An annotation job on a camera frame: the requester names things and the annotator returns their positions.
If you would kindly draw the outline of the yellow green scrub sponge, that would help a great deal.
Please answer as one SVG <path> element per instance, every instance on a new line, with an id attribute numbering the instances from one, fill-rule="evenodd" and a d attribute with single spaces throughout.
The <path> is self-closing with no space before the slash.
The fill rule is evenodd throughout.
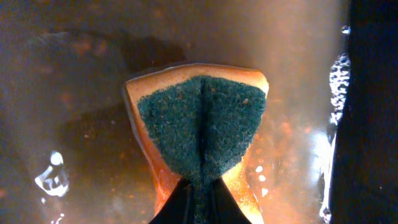
<path id="1" fill-rule="evenodd" d="M 125 83 L 132 130 L 155 184 L 154 217 L 186 179 L 193 185 L 194 223 L 210 223 L 207 193 L 221 178 L 248 220 L 262 223 L 245 170 L 268 90 L 259 70 L 208 63 L 170 67 Z"/>

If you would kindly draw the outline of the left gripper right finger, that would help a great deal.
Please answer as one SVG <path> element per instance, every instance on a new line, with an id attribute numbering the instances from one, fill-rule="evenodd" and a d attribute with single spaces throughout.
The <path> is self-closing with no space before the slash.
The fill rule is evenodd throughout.
<path id="1" fill-rule="evenodd" d="M 210 224 L 251 224 L 221 178 L 210 184 L 207 196 Z"/>

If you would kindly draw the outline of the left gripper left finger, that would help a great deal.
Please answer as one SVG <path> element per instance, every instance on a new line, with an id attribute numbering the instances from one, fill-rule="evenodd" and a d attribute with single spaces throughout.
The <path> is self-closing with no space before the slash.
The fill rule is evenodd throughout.
<path id="1" fill-rule="evenodd" d="M 181 179 L 149 224 L 194 224 L 194 209 L 193 185 Z"/>

